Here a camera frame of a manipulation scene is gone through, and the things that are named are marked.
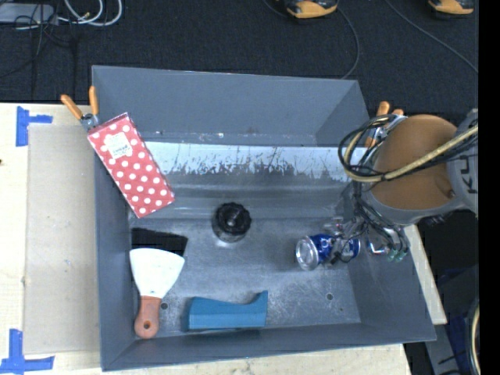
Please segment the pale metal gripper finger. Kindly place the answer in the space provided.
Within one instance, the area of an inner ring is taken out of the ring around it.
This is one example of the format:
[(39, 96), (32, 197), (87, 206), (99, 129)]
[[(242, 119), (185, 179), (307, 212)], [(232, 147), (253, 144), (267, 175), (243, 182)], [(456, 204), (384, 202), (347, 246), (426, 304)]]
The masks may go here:
[(349, 240), (338, 238), (335, 240), (331, 252), (330, 264), (348, 263), (352, 259)]
[(328, 233), (348, 233), (352, 229), (352, 221), (342, 217), (332, 217), (324, 225), (323, 229)]

